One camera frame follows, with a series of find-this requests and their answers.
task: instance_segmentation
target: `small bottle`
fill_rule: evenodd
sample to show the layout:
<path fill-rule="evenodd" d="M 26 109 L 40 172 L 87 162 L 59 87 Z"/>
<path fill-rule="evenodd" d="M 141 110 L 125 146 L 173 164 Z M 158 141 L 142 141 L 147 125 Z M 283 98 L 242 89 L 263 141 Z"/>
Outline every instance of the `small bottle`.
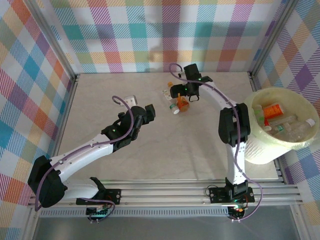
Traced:
<path fill-rule="evenodd" d="M 274 137 L 282 141 L 296 143 L 305 138 L 309 133 L 309 129 L 315 124 L 316 122 L 311 118 L 304 122 L 297 121 L 290 125 L 291 131 L 282 130 Z"/>
<path fill-rule="evenodd" d="M 271 130 L 268 132 L 268 134 L 275 135 L 283 130 L 290 132 L 291 131 L 290 124 L 285 122 L 285 123 L 279 124 L 277 126 L 272 126 Z"/>
<path fill-rule="evenodd" d="M 290 115 L 290 116 L 287 116 L 284 118 L 280 118 L 280 119 L 276 119 L 276 120 L 270 119 L 269 124 L 271 127 L 273 127 L 273 126 L 277 126 L 277 125 L 284 124 L 284 123 L 292 124 L 293 122 L 296 122 L 296 121 L 298 121 L 298 117 L 297 117 L 297 115 L 293 114 L 293 115 Z"/>
<path fill-rule="evenodd" d="M 266 118 L 264 119 L 264 127 L 262 127 L 262 128 L 266 132 L 268 132 L 272 129 L 269 122 L 268 122 L 268 119 L 266 119 Z"/>
<path fill-rule="evenodd" d="M 265 114 L 264 111 L 262 110 L 261 105 L 255 105 L 253 107 L 253 112 L 255 115 L 256 122 L 259 124 L 260 127 L 265 126 Z"/>
<path fill-rule="evenodd" d="M 179 107 L 177 106 L 177 101 L 174 100 L 171 95 L 170 95 L 170 88 L 173 86 L 172 82 L 168 83 L 168 87 L 169 89 L 163 90 L 163 95 L 165 96 L 165 98 L 168 100 L 169 102 L 169 108 L 171 109 L 173 114 L 178 114 L 180 112 Z"/>
<path fill-rule="evenodd" d="M 281 116 L 284 114 L 284 112 L 284 107 L 278 102 L 263 108 L 264 117 L 266 119 L 272 119 Z"/>
<path fill-rule="evenodd" d="M 178 93 L 177 106 L 180 112 L 186 112 L 190 106 L 188 101 L 183 96 L 180 96 L 180 93 Z"/>

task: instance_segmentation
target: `gray floor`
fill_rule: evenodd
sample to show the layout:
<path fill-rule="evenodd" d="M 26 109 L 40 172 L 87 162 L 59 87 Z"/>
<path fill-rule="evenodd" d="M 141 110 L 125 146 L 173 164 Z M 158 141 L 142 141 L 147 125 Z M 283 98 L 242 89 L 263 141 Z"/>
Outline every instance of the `gray floor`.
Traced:
<path fill-rule="evenodd" d="M 241 223 L 226 217 L 180 219 L 41 218 L 34 240 L 299 240 L 289 206 L 262 206 Z"/>

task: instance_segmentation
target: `metal bracket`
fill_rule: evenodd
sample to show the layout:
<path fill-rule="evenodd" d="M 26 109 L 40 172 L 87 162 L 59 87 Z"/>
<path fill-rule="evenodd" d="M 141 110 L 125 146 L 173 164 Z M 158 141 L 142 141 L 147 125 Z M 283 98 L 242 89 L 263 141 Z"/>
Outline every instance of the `metal bracket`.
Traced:
<path fill-rule="evenodd" d="M 255 196 L 251 187 L 248 187 L 246 193 L 242 194 L 240 197 L 235 197 L 230 200 L 228 193 L 224 187 L 211 187 L 209 188 L 209 196 L 211 204 L 219 203 L 234 203 L 234 204 L 245 204 L 254 203 Z"/>
<path fill-rule="evenodd" d="M 120 204 L 121 200 L 121 189 L 104 189 L 103 194 L 105 196 L 104 200 L 110 200 L 114 202 L 115 205 Z M 103 202 L 99 201 L 85 201 L 82 198 L 76 199 L 76 205 L 101 205 Z"/>

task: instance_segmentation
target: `metal corner post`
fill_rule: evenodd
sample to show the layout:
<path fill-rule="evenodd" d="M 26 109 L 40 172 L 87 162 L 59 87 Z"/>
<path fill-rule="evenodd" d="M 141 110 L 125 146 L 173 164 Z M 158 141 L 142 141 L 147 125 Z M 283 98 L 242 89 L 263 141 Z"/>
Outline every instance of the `metal corner post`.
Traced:
<path fill-rule="evenodd" d="M 59 153 L 60 145 L 61 145 L 62 138 L 64 136 L 64 132 L 65 132 L 65 129 L 66 129 L 66 125 L 67 125 L 69 113 L 70 113 L 70 110 L 71 110 L 71 106 L 72 106 L 72 103 L 73 103 L 74 98 L 75 98 L 76 89 L 77 89 L 77 86 L 78 86 L 78 79 L 79 78 L 76 78 L 75 81 L 73 81 L 71 83 L 71 88 L 70 88 L 70 92 L 69 92 L 69 99 L 68 99 L 67 104 L 66 104 L 66 108 L 65 108 L 65 111 L 64 111 L 64 114 L 63 114 L 63 117 L 62 117 L 61 126 L 60 126 L 58 134 L 56 136 L 55 145 L 54 145 L 54 148 L 53 148 L 53 152 L 51 152 L 51 156 L 57 156 L 58 153 Z"/>
<path fill-rule="evenodd" d="M 73 81 L 76 80 L 77 74 L 72 69 L 64 51 L 61 49 L 56 36 L 52 29 L 50 28 L 49 24 L 47 23 L 45 17 L 43 16 L 36 0 L 23 0 L 27 8 L 29 9 L 31 15 L 33 16 L 36 23 L 39 25 L 41 32 L 45 36 L 46 40 L 48 41 L 50 47 L 53 49 L 54 53 L 56 54 L 58 60 L 60 61 L 61 65 L 67 71 L 69 76 Z"/>
<path fill-rule="evenodd" d="M 261 54 L 259 55 L 256 64 L 253 67 L 251 72 L 251 77 L 254 80 L 258 72 L 260 71 L 261 67 L 263 66 L 265 60 L 267 59 L 272 47 L 274 46 L 275 42 L 277 41 L 280 33 L 282 32 L 283 28 L 285 27 L 291 13 L 295 9 L 299 0 L 288 0 L 286 2 L 286 6 L 284 7 L 283 12 L 279 20 L 277 21 L 276 25 L 273 28 L 273 32 L 271 33 L 266 45 L 262 49 Z"/>

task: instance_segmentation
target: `cable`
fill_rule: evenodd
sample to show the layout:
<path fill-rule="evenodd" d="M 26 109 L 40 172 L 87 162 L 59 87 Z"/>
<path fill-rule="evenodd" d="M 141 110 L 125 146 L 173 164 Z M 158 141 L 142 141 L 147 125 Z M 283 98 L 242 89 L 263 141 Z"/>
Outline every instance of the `cable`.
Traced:
<path fill-rule="evenodd" d="M 82 200 L 85 200 L 85 201 L 88 201 L 88 202 L 98 202 L 98 203 L 107 203 L 107 204 L 112 204 L 113 208 L 112 210 L 107 214 L 105 215 L 103 218 L 101 219 L 97 219 L 97 220 L 92 220 L 91 219 L 91 216 L 92 214 L 89 215 L 89 220 L 90 220 L 90 223 L 99 223 L 99 222 L 102 222 L 103 220 L 105 220 L 107 217 L 109 217 L 115 210 L 116 208 L 116 204 L 113 202 L 113 201 L 109 201 L 109 200 L 97 200 L 97 199 L 90 199 L 90 198 L 84 198 L 84 197 L 81 197 Z"/>
<path fill-rule="evenodd" d="M 179 67 L 179 68 L 181 69 L 181 71 L 182 71 L 182 67 L 181 67 L 179 64 L 177 64 L 177 63 L 171 63 L 171 64 L 169 65 L 169 71 L 170 71 L 171 75 L 174 76 L 176 79 L 179 79 L 179 80 L 181 80 L 181 81 L 188 82 L 188 83 L 202 84 L 202 85 L 207 86 L 208 88 L 212 89 L 212 90 L 215 91 L 217 94 L 219 94 L 219 95 L 231 106 L 231 108 L 232 108 L 232 110 L 233 110 L 233 112 L 234 112 L 235 119 L 236 119 L 237 142 L 238 142 L 238 144 L 236 145 L 236 150 L 235 150 L 235 154 L 234 154 L 234 164 L 235 164 L 236 168 L 239 170 L 239 172 L 244 176 L 244 178 L 245 178 L 246 180 L 248 180 L 248 182 L 253 183 L 253 184 L 256 184 L 256 185 L 260 188 L 260 191 L 261 191 L 261 197 L 260 197 L 260 199 L 259 199 L 258 204 L 257 204 L 257 205 L 255 206 L 255 208 L 253 209 L 253 211 L 252 211 L 248 216 L 245 216 L 245 217 L 243 217 L 243 218 L 241 218 L 241 219 L 238 219 L 237 221 L 240 222 L 240 220 L 245 220 L 245 219 L 249 218 L 250 216 L 252 216 L 252 215 L 257 211 L 257 209 L 259 208 L 259 206 L 260 206 L 260 204 L 261 204 L 261 201 L 262 201 L 262 198 L 263 198 L 263 196 L 264 196 L 264 191 L 263 191 L 263 189 L 262 189 L 262 187 L 261 187 L 261 185 L 260 185 L 259 183 L 257 183 L 256 181 L 251 180 L 251 179 L 243 172 L 243 170 L 240 168 L 240 166 L 238 165 L 238 162 L 237 162 L 237 157 L 238 157 L 238 153 L 239 153 L 239 149 L 240 149 L 240 144 L 239 144 L 239 143 L 240 143 L 240 141 L 241 141 L 240 120 L 239 120 L 238 112 L 237 112 L 235 106 L 229 101 L 228 98 L 225 97 L 225 95 L 224 95 L 222 92 L 220 92 L 219 90 L 217 90 L 216 88 L 214 88 L 213 86 L 211 86 L 211 85 L 209 85 L 209 84 L 207 84 L 207 83 L 205 83 L 205 82 L 199 82 L 199 81 L 194 81 L 194 80 L 187 80 L 187 79 L 183 79 L 183 78 L 181 78 L 181 77 L 176 76 L 176 75 L 173 73 L 173 71 L 171 70 L 172 66 L 177 66 L 177 67 Z"/>
<path fill-rule="evenodd" d="M 209 186 L 207 186 L 207 187 L 205 188 L 204 194 L 205 194 L 207 197 L 209 197 L 209 198 L 210 198 L 210 195 L 207 194 L 207 190 L 208 190 L 208 188 L 209 188 L 210 186 L 214 186 L 214 187 L 216 187 L 216 188 L 218 187 L 217 185 L 210 184 Z"/>
<path fill-rule="evenodd" d="M 245 208 L 244 208 L 244 209 L 247 209 L 248 204 L 249 204 L 249 200 L 248 200 L 247 195 L 244 195 L 244 197 L 245 197 L 245 200 L 246 200 L 246 205 L 245 205 Z"/>
<path fill-rule="evenodd" d="M 83 151 L 83 150 L 90 149 L 90 148 L 93 148 L 93 147 L 99 146 L 99 145 L 112 144 L 112 143 L 114 143 L 114 142 L 117 142 L 117 141 L 120 141 L 120 140 L 124 139 L 126 136 L 128 136 L 128 135 L 130 134 L 132 128 L 134 127 L 134 115 L 133 115 L 130 107 L 128 106 L 128 104 L 127 104 L 124 100 L 122 100 L 122 99 L 121 99 L 120 97 L 118 97 L 118 96 L 112 96 L 112 100 L 113 100 L 115 103 L 117 103 L 117 102 L 115 101 L 115 99 L 118 99 L 120 102 L 122 102 L 122 103 L 125 105 L 125 107 L 128 109 L 128 111 L 129 111 L 130 118 L 131 118 L 131 123 L 130 123 L 130 127 L 129 127 L 128 131 L 127 131 L 123 136 L 118 137 L 118 138 L 116 138 L 116 139 L 109 140 L 109 141 L 103 141 L 103 142 L 97 142 L 97 143 L 94 143 L 94 144 L 92 144 L 92 145 L 86 145 L 86 146 L 80 147 L 80 148 L 78 148 L 77 150 L 75 150 L 75 151 L 69 153 L 68 155 L 66 155 L 65 157 L 63 157 L 61 160 L 57 161 L 54 165 L 52 165 L 52 166 L 48 169 L 48 171 L 45 172 L 45 174 L 43 175 L 43 177 L 41 178 L 41 181 L 40 181 L 40 183 L 39 183 L 39 186 L 38 186 L 38 188 L 37 188 L 37 190 L 36 190 L 35 203 L 34 203 L 34 210 L 35 210 L 36 212 L 39 211 L 39 209 L 42 207 L 41 205 L 38 206 L 38 204 L 39 204 L 39 196 L 40 196 L 40 191 L 41 191 L 42 185 L 44 184 L 44 181 L 45 181 L 46 177 L 48 176 L 48 174 L 49 174 L 52 170 L 54 170 L 54 169 L 55 169 L 57 166 L 59 166 L 60 164 L 63 164 L 63 162 L 64 162 L 65 160 L 67 160 L 68 158 L 70 158 L 71 156 L 73 156 L 73 155 L 75 155 L 75 154 L 77 154 L 77 153 L 79 153 L 79 152 L 81 152 L 81 151 Z"/>
<path fill-rule="evenodd" d="M 110 199 L 110 201 L 112 201 L 112 198 L 109 196 L 109 195 L 107 195 L 106 196 L 108 199 Z"/>

